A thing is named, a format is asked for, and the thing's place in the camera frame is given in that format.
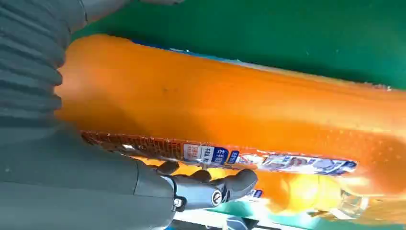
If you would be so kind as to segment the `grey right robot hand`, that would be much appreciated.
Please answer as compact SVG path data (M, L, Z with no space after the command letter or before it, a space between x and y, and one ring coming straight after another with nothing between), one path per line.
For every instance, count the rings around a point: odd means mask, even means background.
M212 208L245 196L252 170L212 180L173 176L86 143L55 116L59 68L73 32L125 0L0 3L0 227L3 230L163 230L181 208Z

